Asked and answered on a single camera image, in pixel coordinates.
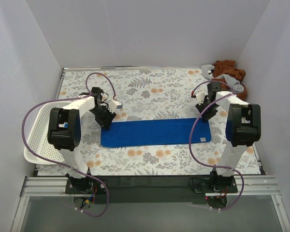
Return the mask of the blue towel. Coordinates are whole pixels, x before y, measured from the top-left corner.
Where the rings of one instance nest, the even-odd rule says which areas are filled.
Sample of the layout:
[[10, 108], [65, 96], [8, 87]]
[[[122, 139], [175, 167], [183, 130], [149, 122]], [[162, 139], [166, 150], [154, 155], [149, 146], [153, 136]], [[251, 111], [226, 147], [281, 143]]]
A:
[[114, 122], [109, 130], [101, 130], [101, 145], [108, 148], [181, 145], [189, 143], [195, 119], [177, 118]]

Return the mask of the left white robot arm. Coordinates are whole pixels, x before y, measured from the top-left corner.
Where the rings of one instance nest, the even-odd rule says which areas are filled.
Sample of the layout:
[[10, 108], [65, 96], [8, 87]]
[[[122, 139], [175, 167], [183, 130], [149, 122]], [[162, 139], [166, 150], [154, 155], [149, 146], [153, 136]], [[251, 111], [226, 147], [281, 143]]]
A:
[[93, 87], [90, 93], [50, 111], [47, 140], [63, 156], [64, 164], [75, 172], [71, 175], [75, 178], [90, 173], [78, 148], [82, 138], [82, 116], [91, 112], [100, 127], [108, 131], [116, 117], [115, 111], [123, 106], [115, 96], [109, 103], [104, 102], [103, 94], [101, 88]]

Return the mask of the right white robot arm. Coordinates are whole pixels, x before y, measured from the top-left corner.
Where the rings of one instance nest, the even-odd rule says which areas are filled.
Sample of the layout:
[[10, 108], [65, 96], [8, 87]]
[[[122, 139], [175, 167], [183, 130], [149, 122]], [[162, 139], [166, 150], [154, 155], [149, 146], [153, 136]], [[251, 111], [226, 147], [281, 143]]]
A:
[[205, 83], [207, 94], [196, 95], [196, 108], [203, 122], [214, 117], [219, 106], [228, 111], [225, 128], [227, 142], [220, 161], [208, 176], [202, 178], [203, 183], [198, 191], [208, 188], [220, 192], [235, 186], [234, 169], [246, 149], [261, 137], [261, 107], [241, 100], [230, 91], [224, 91], [220, 86], [221, 82]]

